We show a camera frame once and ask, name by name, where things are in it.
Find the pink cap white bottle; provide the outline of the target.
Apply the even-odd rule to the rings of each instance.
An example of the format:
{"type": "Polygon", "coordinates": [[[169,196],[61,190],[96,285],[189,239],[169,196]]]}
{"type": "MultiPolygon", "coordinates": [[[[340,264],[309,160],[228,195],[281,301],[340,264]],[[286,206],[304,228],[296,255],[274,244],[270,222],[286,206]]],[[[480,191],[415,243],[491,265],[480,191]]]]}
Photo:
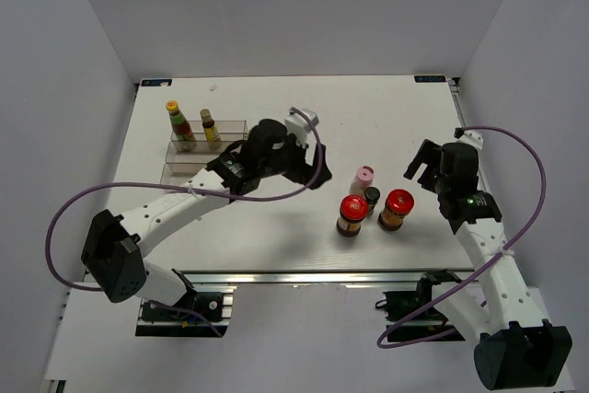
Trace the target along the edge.
{"type": "Polygon", "coordinates": [[[374,175],[375,172],[371,167],[367,165],[359,167],[350,185],[349,194],[364,196],[365,190],[373,184],[374,175]]]}

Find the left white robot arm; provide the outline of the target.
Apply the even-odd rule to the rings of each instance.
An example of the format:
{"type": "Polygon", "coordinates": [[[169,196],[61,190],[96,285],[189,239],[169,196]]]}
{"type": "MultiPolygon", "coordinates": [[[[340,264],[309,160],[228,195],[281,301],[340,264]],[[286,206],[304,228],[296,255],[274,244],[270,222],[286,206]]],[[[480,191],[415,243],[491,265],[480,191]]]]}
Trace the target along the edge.
{"type": "Polygon", "coordinates": [[[317,126],[317,114],[307,109],[291,109],[284,121],[263,119],[185,183],[165,186],[160,198],[122,214],[96,214],[81,259],[105,296],[112,303],[139,296],[161,303],[173,318],[187,317],[195,299],[188,280],[146,256],[205,214],[254,201],[251,193],[263,179],[282,176],[302,191],[330,180],[325,145],[317,142],[313,162],[306,162],[306,138],[317,126]]]}

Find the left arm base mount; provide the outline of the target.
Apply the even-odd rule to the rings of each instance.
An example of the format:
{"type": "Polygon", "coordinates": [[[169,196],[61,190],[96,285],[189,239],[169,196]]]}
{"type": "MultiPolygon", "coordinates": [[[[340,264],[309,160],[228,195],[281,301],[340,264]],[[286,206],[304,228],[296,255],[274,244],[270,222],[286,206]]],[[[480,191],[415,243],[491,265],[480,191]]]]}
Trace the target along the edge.
{"type": "Polygon", "coordinates": [[[222,338],[232,316],[234,285],[197,284],[191,301],[177,310],[163,308],[151,298],[142,299],[135,327],[137,337],[222,338]]]}

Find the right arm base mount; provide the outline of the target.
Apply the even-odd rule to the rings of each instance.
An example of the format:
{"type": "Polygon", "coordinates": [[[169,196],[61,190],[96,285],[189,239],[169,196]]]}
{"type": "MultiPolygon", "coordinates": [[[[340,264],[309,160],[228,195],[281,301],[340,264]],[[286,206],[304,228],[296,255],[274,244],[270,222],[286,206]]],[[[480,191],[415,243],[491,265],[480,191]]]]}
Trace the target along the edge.
{"type": "MultiPolygon", "coordinates": [[[[383,293],[384,298],[375,303],[375,309],[385,313],[388,322],[397,322],[413,310],[427,304],[433,298],[432,288],[442,283],[460,283],[461,279],[448,270],[423,273],[412,290],[393,290],[383,293]]],[[[464,341],[448,319],[433,307],[408,321],[387,336],[387,343],[404,343],[422,338],[433,341],[464,341]]]]}

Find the green bottle yellow cap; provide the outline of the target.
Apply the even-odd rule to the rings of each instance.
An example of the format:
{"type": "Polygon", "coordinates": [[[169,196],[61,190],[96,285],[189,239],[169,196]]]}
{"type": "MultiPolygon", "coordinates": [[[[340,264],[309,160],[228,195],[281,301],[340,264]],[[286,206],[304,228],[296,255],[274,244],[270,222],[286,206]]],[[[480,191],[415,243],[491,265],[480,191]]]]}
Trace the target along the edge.
{"type": "Polygon", "coordinates": [[[168,101],[166,109],[172,131],[176,136],[177,148],[182,151],[193,151],[197,146],[197,141],[189,122],[179,108],[178,102],[168,101]]]}

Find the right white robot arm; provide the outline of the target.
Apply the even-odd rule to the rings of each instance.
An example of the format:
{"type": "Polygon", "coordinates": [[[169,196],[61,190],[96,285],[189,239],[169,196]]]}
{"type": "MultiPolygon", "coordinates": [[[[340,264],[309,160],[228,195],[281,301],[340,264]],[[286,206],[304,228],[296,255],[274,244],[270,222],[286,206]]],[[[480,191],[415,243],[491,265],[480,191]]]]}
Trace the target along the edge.
{"type": "Polygon", "coordinates": [[[486,304],[457,283],[440,281],[415,295],[427,318],[447,317],[473,347],[476,372],[488,390],[553,387],[572,337],[537,307],[507,248],[501,211],[479,188],[479,153],[466,143],[422,143],[404,176],[434,193],[473,266],[486,304]]]}

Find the small yellow bottle brown cap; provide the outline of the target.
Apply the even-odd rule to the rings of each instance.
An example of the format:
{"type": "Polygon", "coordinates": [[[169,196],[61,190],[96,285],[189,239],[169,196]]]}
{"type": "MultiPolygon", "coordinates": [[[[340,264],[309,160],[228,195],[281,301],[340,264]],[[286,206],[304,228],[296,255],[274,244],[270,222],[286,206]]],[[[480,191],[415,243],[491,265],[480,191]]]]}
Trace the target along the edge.
{"type": "Polygon", "coordinates": [[[202,119],[203,132],[211,150],[218,150],[222,145],[222,139],[217,130],[215,121],[211,112],[208,109],[202,109],[200,111],[202,119]]]}

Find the red lid sauce jar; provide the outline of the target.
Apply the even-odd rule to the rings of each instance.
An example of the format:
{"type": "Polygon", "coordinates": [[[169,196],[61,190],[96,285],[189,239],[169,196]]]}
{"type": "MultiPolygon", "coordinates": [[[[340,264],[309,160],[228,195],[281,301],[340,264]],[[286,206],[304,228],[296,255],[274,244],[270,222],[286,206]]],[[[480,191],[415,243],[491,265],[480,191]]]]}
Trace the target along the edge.
{"type": "Polygon", "coordinates": [[[412,194],[403,189],[391,191],[385,200],[378,223],[386,231],[396,231],[403,225],[405,217],[412,211],[415,201],[412,194]]]}
{"type": "Polygon", "coordinates": [[[368,214],[369,205],[364,197],[347,195],[341,200],[340,215],[336,228],[344,237],[356,237],[361,230],[362,222],[368,214]]]}

